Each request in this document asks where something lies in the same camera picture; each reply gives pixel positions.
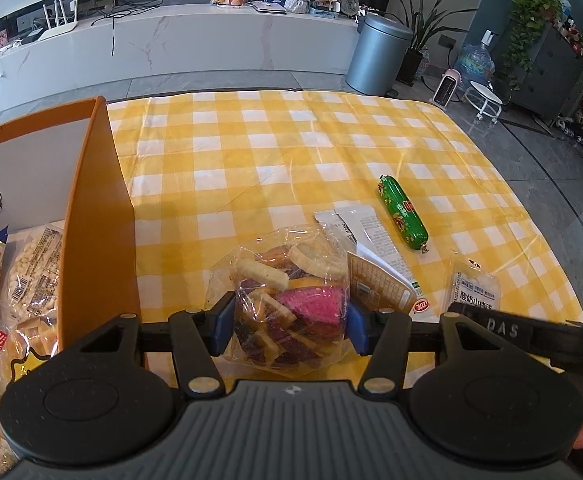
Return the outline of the small white hawthorn snack pack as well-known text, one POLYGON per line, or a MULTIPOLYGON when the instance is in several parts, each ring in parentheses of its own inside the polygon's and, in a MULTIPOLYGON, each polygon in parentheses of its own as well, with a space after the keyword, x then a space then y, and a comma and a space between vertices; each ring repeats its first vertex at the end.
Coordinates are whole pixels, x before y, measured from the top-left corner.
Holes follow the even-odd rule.
POLYGON ((474 260, 454 260, 448 306, 458 302, 485 310, 499 310, 500 300, 501 285, 496 276, 483 271, 474 260))

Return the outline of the orange storage box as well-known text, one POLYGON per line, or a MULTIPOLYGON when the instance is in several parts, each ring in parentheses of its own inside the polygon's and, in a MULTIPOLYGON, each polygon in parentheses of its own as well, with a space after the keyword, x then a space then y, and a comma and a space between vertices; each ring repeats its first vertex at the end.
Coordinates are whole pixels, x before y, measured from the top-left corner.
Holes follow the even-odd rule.
POLYGON ((64 222, 58 339, 139 314, 135 219, 101 96, 0 126, 0 229, 64 222))

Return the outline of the white marble tv counter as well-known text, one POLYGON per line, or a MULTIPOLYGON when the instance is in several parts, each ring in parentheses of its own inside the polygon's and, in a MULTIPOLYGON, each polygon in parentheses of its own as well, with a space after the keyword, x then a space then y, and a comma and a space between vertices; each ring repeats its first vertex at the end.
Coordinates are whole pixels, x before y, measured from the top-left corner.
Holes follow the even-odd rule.
POLYGON ((160 6, 78 23, 0 53, 0 112, 123 79, 218 70, 346 73, 359 39, 350 20, 263 14, 250 6, 160 6))

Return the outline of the green sausage stick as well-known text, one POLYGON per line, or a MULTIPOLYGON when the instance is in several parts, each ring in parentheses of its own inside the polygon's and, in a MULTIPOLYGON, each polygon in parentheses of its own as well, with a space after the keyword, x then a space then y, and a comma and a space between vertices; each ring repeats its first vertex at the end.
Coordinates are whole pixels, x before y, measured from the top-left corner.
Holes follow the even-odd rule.
POLYGON ((392 176, 381 176, 378 193, 406 245, 423 254, 428 252, 428 231, 398 180, 392 176))

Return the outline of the dark grey cabinet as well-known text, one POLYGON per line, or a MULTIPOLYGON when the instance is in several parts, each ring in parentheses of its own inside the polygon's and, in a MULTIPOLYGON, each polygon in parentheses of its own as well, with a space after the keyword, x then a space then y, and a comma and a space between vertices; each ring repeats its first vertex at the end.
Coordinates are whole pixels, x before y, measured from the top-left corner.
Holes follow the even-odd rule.
POLYGON ((529 112, 553 120, 563 109, 583 72, 583 56, 566 38, 547 26, 541 41, 530 53, 531 69, 523 75, 511 102, 529 112))

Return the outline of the grey metal trash can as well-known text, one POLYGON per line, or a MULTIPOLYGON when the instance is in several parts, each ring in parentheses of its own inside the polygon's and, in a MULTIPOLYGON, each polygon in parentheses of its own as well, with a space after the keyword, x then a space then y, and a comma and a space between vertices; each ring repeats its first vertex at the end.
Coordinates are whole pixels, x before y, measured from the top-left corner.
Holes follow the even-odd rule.
POLYGON ((385 96, 409 50, 413 32, 397 20, 367 13, 357 23, 357 40, 346 83, 365 96, 385 96))

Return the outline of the white round stool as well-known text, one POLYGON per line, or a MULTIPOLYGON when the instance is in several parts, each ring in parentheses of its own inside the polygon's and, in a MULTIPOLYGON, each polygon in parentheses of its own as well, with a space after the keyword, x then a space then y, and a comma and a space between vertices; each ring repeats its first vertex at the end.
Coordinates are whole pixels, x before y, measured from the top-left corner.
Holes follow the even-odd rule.
POLYGON ((502 100, 487 86, 477 81, 470 81, 463 94, 463 100, 476 110, 476 119, 489 118, 493 125, 499 122, 502 100))

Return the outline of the clear bag of white puffs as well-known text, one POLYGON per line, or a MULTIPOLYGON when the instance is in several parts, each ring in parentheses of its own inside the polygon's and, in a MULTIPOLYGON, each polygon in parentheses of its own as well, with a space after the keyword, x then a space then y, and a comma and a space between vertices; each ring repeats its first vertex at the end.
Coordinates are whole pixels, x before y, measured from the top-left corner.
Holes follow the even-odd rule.
POLYGON ((48 224, 17 243, 6 273, 2 303, 6 318, 23 322, 56 311, 63 239, 64 231, 48 224))

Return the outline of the small pink heater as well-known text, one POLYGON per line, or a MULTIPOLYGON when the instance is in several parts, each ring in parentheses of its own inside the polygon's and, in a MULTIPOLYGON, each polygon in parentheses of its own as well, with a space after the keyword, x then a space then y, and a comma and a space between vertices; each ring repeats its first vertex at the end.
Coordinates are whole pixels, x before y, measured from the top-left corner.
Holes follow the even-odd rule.
POLYGON ((429 102, 445 110, 451 102, 461 80, 462 76, 458 70, 448 68, 442 75, 438 87, 433 91, 433 96, 429 102))

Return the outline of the clear bag of mixed pastries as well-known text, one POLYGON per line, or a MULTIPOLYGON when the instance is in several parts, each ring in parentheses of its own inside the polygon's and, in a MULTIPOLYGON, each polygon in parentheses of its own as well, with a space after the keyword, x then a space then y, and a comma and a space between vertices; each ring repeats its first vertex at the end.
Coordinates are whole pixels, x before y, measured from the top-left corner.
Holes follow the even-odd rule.
POLYGON ((230 292, 222 358, 299 377, 345 355, 351 242, 330 226, 290 226, 224 256, 210 271, 206 304, 230 292))

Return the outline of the white wifi router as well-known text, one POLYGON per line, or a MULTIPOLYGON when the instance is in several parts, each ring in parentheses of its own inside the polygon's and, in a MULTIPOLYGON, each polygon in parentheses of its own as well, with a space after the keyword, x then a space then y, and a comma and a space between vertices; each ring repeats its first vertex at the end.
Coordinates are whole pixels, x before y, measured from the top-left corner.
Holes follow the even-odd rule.
POLYGON ((42 5, 45 27, 39 40, 54 38, 72 32, 78 26, 78 0, 54 0, 42 5))

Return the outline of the tall green potted plant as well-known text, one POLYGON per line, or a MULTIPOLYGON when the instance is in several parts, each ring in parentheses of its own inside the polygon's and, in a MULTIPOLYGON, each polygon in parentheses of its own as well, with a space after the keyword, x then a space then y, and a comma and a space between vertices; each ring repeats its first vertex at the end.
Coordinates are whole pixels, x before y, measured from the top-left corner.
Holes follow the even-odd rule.
POLYGON ((445 0, 436 0, 429 9, 425 0, 398 0, 403 15, 398 21, 412 32, 410 47, 407 48, 398 71, 397 81, 413 84, 428 41, 442 32, 467 32, 466 28, 447 25, 450 16, 473 14, 477 8, 444 9, 445 0))

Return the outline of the trailing vine plant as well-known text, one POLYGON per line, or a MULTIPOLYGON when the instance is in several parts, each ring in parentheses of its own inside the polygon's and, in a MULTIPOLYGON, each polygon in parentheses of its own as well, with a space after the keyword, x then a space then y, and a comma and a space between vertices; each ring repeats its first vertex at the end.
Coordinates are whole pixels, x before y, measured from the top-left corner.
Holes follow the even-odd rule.
POLYGON ((499 47, 495 78, 509 92, 520 89, 531 72, 531 50, 561 14, 559 0, 508 0, 508 22, 499 47))

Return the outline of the yellow white checkered tablecloth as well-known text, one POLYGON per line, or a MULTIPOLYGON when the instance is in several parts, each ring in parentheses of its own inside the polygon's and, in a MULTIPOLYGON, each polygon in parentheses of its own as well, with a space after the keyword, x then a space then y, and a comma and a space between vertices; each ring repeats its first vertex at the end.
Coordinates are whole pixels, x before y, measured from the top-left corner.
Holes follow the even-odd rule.
POLYGON ((134 206, 147 322, 201 307, 234 248, 316 211, 380 206, 396 177, 429 234, 404 249, 431 312, 464 256, 496 276, 503 310, 582 321, 563 268, 528 211, 469 136, 429 104, 345 92, 186 93, 108 108, 134 206))

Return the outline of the white snack packet with text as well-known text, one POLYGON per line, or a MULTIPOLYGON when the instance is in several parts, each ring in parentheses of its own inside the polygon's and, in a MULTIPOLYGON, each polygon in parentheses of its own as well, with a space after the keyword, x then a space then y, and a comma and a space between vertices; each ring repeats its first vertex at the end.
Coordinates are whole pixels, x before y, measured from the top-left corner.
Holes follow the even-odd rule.
POLYGON ((316 211, 313 216, 321 226, 335 228, 348 237, 355 246, 355 253, 358 256, 375 262, 401 280, 409 282, 416 296, 412 312, 418 320, 422 321, 425 315, 433 313, 425 292, 392 242, 373 206, 339 207, 316 211))

